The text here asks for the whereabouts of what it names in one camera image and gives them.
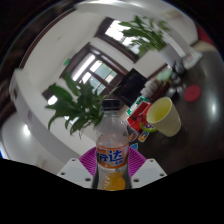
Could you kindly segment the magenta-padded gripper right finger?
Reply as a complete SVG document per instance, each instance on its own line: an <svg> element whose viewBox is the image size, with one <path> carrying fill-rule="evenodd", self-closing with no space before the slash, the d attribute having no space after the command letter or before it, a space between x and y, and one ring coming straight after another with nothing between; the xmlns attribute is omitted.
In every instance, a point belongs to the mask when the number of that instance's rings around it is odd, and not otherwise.
<svg viewBox="0 0 224 224"><path fill-rule="evenodd" d="M166 173L155 159L146 159L141 153L130 147L128 175L131 188L135 189L165 177Z"/></svg>

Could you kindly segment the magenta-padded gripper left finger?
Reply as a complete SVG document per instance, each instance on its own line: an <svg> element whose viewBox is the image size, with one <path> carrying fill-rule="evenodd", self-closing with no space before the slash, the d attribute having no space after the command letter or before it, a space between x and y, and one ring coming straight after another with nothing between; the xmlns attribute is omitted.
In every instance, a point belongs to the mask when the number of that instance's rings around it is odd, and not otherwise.
<svg viewBox="0 0 224 224"><path fill-rule="evenodd" d="M80 158L71 158L59 171L58 176L78 186L96 189L98 184L96 148Z"/></svg>

